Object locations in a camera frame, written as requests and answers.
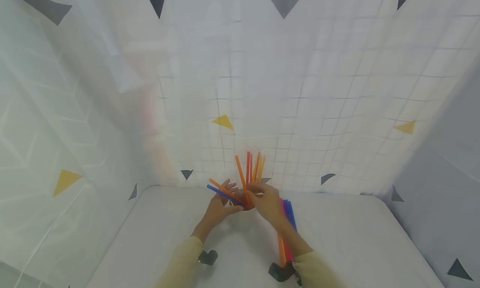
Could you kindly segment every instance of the grid pattern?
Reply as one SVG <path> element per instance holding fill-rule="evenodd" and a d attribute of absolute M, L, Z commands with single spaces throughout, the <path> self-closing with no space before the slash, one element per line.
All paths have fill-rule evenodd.
<path fill-rule="evenodd" d="M 398 0 L 300 0 L 285 19 L 270 0 L 218 2 L 197 3 L 196 14 L 207 12 L 201 17 L 183 7 L 187 0 L 170 3 L 179 6 L 169 16 L 173 31 L 204 48 L 209 62 L 201 67 L 209 85 L 188 87 L 184 77 L 196 77 L 187 63 L 196 53 L 171 49 L 178 79 L 162 99 L 162 126 L 173 130 L 166 145 L 174 169 L 195 172 L 189 181 L 179 175 L 178 185 L 239 180 L 235 153 L 245 168 L 245 152 L 263 150 L 275 187 L 381 193 L 478 53 L 473 0 L 407 0 L 399 11 Z M 194 103 L 202 103 L 195 116 L 176 109 Z M 211 123 L 223 114 L 234 131 Z M 179 119 L 184 127 L 204 126 L 196 143 L 175 141 Z M 413 135 L 394 128 L 411 121 Z M 328 173 L 336 176 L 321 185 Z"/>

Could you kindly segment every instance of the sleeve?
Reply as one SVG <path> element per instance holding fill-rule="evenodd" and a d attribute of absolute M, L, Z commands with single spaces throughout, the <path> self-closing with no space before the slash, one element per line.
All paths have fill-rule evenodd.
<path fill-rule="evenodd" d="M 177 246 L 154 288 L 189 287 L 200 266 L 198 256 L 202 251 L 203 243 L 197 237 L 190 237 Z"/>
<path fill-rule="evenodd" d="M 303 288 L 345 288 L 315 251 L 296 257 L 293 267 L 300 274 Z"/>

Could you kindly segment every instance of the red straw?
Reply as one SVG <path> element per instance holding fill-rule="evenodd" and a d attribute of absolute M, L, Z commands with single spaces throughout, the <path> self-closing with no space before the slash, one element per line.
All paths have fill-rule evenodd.
<path fill-rule="evenodd" d="M 282 203 L 282 209 L 283 209 L 283 215 L 285 215 L 285 205 L 283 203 L 283 199 L 280 199 L 281 203 Z M 288 248 L 288 245 L 285 243 L 283 243 L 283 247 L 285 248 L 285 257 L 287 260 L 290 260 L 291 262 L 293 262 L 293 256 L 292 256 L 292 253 L 290 251 L 290 248 Z"/>

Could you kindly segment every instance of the person's left hand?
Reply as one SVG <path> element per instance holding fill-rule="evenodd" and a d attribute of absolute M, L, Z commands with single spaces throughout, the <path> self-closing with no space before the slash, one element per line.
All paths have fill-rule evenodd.
<path fill-rule="evenodd" d="M 230 179 L 226 180 L 222 187 L 234 193 L 238 190 L 237 183 L 230 183 Z M 220 196 L 220 194 L 215 193 L 215 196 L 212 197 L 208 208 L 203 216 L 202 220 L 199 222 L 195 230 L 193 231 L 193 236 L 199 238 L 202 243 L 205 243 L 205 240 L 210 233 L 210 231 L 219 225 L 224 219 L 233 213 L 240 212 L 243 210 L 242 206 L 227 206 L 228 199 Z"/>
<path fill-rule="evenodd" d="M 235 191 L 238 190 L 237 183 L 230 183 L 230 179 L 226 180 L 223 184 L 222 187 L 230 191 L 231 193 L 234 193 Z M 205 215 L 203 216 L 203 220 L 207 222 L 209 225 L 212 226 L 212 228 L 216 227 L 218 224 L 220 224 L 228 215 L 240 212 L 243 210 L 242 206 L 227 206 L 228 199 L 220 196 L 220 194 L 215 193 L 215 196 L 212 197 L 212 200 L 210 201 L 210 204 L 208 205 L 208 208 L 205 212 Z"/>

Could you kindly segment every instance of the hand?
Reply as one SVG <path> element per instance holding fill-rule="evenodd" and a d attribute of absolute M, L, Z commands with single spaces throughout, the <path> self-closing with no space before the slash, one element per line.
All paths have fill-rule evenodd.
<path fill-rule="evenodd" d="M 230 179 L 226 180 L 223 184 L 222 187 L 225 189 L 229 190 L 231 193 L 234 193 L 235 191 L 238 190 L 237 183 L 230 183 Z M 199 222 L 197 227 L 192 233 L 192 236 L 195 236 L 202 241 L 202 243 L 205 243 L 205 240 L 210 233 L 210 231 L 219 225 L 224 219 L 233 213 L 240 212 L 243 210 L 242 206 L 228 206 L 225 207 L 225 204 L 228 202 L 228 199 L 226 199 L 223 196 L 220 196 L 220 194 L 215 193 L 215 196 L 212 197 L 212 200 L 210 201 L 208 208 L 205 212 L 205 215 L 203 215 L 202 220 Z"/>
<path fill-rule="evenodd" d="M 262 183 L 250 183 L 247 185 L 247 188 L 250 200 L 257 208 L 257 211 L 274 228 L 287 219 L 283 212 L 278 189 Z"/>

